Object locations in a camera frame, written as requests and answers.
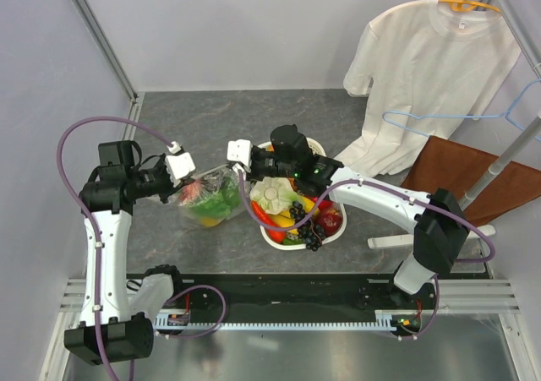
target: floor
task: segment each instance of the floor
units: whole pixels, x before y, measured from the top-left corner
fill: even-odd
[[[226,160],[227,142],[269,140],[271,130],[296,123],[299,131],[319,141],[336,156],[361,135],[365,98],[344,90],[267,90],[148,93],[139,121],[172,140],[194,157],[198,171]],[[162,153],[163,145],[147,134],[135,134],[145,155]],[[407,171],[381,177],[400,184]],[[158,264],[175,264],[184,273],[392,273],[411,252],[400,248],[374,251],[370,237],[402,233],[394,224],[347,207],[342,237],[317,253],[283,252],[263,240],[245,212],[210,229],[187,227],[178,207],[141,200],[135,207],[128,243],[128,272],[143,273]],[[477,256],[478,242],[467,244],[462,257]],[[480,264],[458,264],[455,272],[479,272]]]
[[[128,379],[126,362],[113,364]],[[156,338],[136,381],[518,381],[497,316],[441,316],[417,341],[369,332],[222,331]],[[71,359],[63,381],[107,381],[103,366]]]

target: brown fabric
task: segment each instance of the brown fabric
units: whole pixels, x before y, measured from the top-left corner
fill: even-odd
[[[445,188],[460,199],[496,158],[490,153],[430,136],[402,187],[428,193]],[[466,217],[475,226],[486,225],[539,195],[541,171],[513,161],[466,209]]]

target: basket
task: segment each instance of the basket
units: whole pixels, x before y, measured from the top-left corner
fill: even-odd
[[[316,142],[315,140],[311,138],[306,138],[306,139],[308,140],[309,148],[312,149],[314,154],[327,155],[319,142]],[[270,145],[271,145],[271,142],[265,142],[263,144],[260,144],[259,147],[266,148]],[[322,242],[322,244],[334,242],[346,230],[346,224],[347,224],[346,210],[344,209],[343,204],[338,204],[338,206],[340,207],[340,212],[342,213],[342,225],[340,226],[340,229],[338,229],[338,231],[334,235],[327,237]],[[265,241],[269,243],[273,248],[277,248],[278,250],[283,250],[287,252],[291,252],[293,250],[306,250],[306,246],[304,244],[294,244],[294,245],[288,246],[285,244],[276,243],[269,237],[269,235],[267,235],[267,232],[265,231],[265,228],[263,226],[260,226],[260,230],[261,230],[261,235],[263,236]]]

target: wall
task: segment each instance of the wall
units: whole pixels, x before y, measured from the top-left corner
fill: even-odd
[[[541,2],[539,0],[511,0],[528,27],[537,46],[541,47]],[[524,56],[511,71],[485,114],[502,113],[523,87],[536,79]],[[541,110],[541,84],[536,84],[524,95],[513,112],[514,118],[528,125]],[[465,121],[452,139],[469,146],[500,155],[520,132],[505,119]],[[516,161],[541,169],[541,143],[533,141]],[[541,199],[513,210],[495,222],[497,247],[493,268],[498,275],[511,280],[519,305],[527,320],[537,357],[541,357]]]
[[[340,88],[364,26],[412,0],[89,0],[138,90]]]
[[[71,275],[85,261],[83,221],[56,170],[58,138],[91,115],[128,115],[128,100],[71,0],[0,0],[1,379],[37,379]],[[111,124],[82,128],[65,164],[80,188]]]

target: white t-shirt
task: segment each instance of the white t-shirt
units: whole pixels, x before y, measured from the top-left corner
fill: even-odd
[[[480,115],[520,53],[504,19],[494,11],[454,12],[438,0],[386,11],[367,25],[344,79],[353,96],[366,95],[370,80],[374,82],[362,136],[337,159],[368,177],[410,167],[428,138],[385,122],[383,113]],[[387,118],[444,139],[462,122]]]

